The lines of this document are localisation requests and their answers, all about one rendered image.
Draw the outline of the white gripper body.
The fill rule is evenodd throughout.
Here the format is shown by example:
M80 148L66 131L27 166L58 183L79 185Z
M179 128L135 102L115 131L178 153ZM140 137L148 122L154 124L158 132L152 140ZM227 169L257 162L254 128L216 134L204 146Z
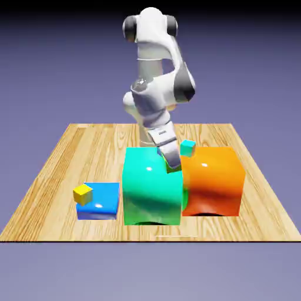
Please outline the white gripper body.
M176 169L180 166L181 161L177 140L160 144L158 149L171 169Z

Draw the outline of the small green cube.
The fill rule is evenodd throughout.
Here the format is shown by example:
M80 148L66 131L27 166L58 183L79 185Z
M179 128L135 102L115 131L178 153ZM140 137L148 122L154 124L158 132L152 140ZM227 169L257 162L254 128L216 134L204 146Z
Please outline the small green cube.
M166 172L167 173L172 173L172 172L177 172L177 171L181 171L182 170L182 166L181 165L178 165L175 168L170 167L167 162L165 162L165 165L166 165Z

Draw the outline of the small cyan cube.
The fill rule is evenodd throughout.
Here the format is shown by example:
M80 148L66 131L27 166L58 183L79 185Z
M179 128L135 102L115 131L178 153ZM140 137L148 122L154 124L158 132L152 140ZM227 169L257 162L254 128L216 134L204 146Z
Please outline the small cyan cube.
M196 142L192 140L183 140L180 144L180 155L192 157L196 148Z

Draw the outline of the small yellow cube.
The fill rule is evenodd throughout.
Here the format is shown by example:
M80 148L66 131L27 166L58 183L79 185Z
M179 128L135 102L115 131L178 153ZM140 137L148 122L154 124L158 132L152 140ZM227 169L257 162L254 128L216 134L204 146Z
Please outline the small yellow cube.
M93 189L86 184L81 184L73 189L73 199L77 204L85 206L93 199Z

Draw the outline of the large teal box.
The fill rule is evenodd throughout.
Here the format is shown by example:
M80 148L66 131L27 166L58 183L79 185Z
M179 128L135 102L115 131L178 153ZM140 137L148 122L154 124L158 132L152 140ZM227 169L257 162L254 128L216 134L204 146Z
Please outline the large teal box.
M125 225L179 225L183 205L183 176L167 172L156 148L128 147L122 172Z

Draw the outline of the large orange box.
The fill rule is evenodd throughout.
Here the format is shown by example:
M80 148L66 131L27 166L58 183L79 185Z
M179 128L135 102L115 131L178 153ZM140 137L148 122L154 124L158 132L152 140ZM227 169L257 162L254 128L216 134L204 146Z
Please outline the large orange box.
M197 146L181 163L183 216L239 216L246 172L233 148Z

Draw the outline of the large blue box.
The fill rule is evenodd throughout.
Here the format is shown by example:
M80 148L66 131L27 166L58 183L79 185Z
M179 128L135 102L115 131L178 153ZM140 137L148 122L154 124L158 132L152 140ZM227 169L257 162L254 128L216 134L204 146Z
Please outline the large blue box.
M118 182L85 182L92 189L92 201L76 205L78 220L116 220L119 206Z

